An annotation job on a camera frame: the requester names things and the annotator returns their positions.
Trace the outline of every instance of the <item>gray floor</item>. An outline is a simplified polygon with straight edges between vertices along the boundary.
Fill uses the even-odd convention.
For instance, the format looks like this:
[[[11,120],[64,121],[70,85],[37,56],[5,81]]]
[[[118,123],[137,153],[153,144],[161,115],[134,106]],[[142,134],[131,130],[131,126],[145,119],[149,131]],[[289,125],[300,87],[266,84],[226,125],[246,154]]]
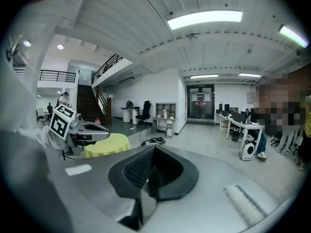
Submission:
[[[277,153],[275,147],[270,146],[271,138],[268,137],[266,146],[268,159],[265,162],[255,156],[251,161],[242,161],[239,159],[242,139],[233,142],[231,139],[226,139],[225,135],[226,132],[220,131],[217,126],[187,123],[178,136],[166,138],[166,145],[214,157],[231,164],[263,187],[280,204],[295,195],[305,173],[299,171],[294,165],[292,153],[284,156]],[[164,137],[164,134],[155,133],[144,137],[156,136]],[[129,138],[129,140],[133,148],[140,146],[137,138]]]
[[[151,125],[149,124],[147,124],[147,127],[145,127],[145,123],[138,123],[137,125],[133,125],[132,122],[123,122],[123,119],[119,117],[112,117],[111,119],[111,125],[103,125],[110,131],[110,133],[120,133],[126,136],[130,136],[139,133],[140,131],[151,128]]]

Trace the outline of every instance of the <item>table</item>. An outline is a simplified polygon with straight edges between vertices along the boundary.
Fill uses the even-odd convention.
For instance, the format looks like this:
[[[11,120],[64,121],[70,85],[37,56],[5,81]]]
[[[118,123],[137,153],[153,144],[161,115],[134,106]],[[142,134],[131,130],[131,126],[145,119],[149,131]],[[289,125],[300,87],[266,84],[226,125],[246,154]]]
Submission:
[[[151,133],[154,133],[156,130],[165,130],[166,136],[173,137],[175,134],[175,122],[177,118],[163,118],[163,117],[152,117],[152,128]],[[166,125],[158,125],[158,121],[166,122]]]
[[[228,123],[228,130],[227,130],[227,134],[226,134],[226,139],[229,139],[229,132],[230,132],[230,125],[231,125],[231,123],[233,123],[234,125],[237,125],[237,126],[240,127],[239,133],[241,133],[241,129],[244,128],[244,136],[243,136],[243,141],[242,141],[242,144],[241,144],[241,147],[240,147],[240,152],[242,151],[244,142],[246,141],[247,132],[249,130],[259,130],[257,143],[256,143],[256,146],[255,146],[255,149],[254,149],[254,154],[256,154],[257,148],[258,148],[258,145],[259,145],[259,141],[260,141],[260,137],[261,137],[261,133],[262,133],[262,130],[264,129],[263,125],[252,125],[252,124],[245,125],[245,124],[242,124],[240,122],[237,122],[237,121],[233,120],[232,118],[227,118],[226,116],[223,116],[223,115],[220,115],[220,114],[216,114],[216,115],[218,115],[219,119],[220,119],[219,129],[220,129],[220,125],[221,125],[223,119],[229,121],[229,123]]]
[[[126,109],[126,108],[121,109],[123,110],[123,122],[131,121],[131,112],[132,112],[133,124],[138,124],[138,119],[136,118],[136,116],[138,116],[139,109]]]
[[[106,140],[97,141],[94,145],[84,147],[83,158],[98,157],[131,149],[127,136],[111,133]]]

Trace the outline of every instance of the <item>bottle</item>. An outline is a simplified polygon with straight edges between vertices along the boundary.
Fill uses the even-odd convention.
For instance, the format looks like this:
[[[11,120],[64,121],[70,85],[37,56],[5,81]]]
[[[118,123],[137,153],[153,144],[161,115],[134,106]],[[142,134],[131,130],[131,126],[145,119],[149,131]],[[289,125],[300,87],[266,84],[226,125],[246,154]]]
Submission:
[[[101,125],[101,122],[99,121],[98,117],[96,118],[95,123]]]

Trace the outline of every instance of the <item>trash can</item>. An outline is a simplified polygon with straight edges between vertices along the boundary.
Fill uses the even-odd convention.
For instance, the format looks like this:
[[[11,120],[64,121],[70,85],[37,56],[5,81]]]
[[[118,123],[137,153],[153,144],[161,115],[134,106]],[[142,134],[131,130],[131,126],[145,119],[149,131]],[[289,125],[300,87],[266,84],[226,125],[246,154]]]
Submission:
[[[239,140],[240,133],[238,131],[232,132],[231,140],[237,142]]]

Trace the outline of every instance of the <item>fluorescent light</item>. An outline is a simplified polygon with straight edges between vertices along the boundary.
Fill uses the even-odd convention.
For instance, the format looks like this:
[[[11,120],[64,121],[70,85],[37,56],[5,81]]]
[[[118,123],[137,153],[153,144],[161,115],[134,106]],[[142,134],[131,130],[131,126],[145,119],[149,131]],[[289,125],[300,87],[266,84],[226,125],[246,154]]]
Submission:
[[[295,33],[294,31],[290,30],[289,28],[285,27],[284,25],[281,26],[279,29],[280,34],[290,38],[291,40],[295,41],[302,47],[306,48],[309,44],[304,38],[302,38],[300,35]]]
[[[260,78],[261,77],[261,75],[247,74],[247,73],[240,73],[239,76],[248,76],[248,77],[256,77],[256,78]]]
[[[204,11],[168,20],[168,24],[171,27],[171,29],[174,30],[184,26],[202,22],[212,22],[212,21],[240,22],[242,19],[242,14],[243,12],[241,11],[232,11],[232,10]]]
[[[30,41],[24,41],[24,45],[27,46],[27,47],[30,47],[31,43],[30,43]]]
[[[208,74],[208,75],[197,75],[197,76],[190,76],[192,79],[198,79],[198,78],[213,78],[218,77],[218,74]]]

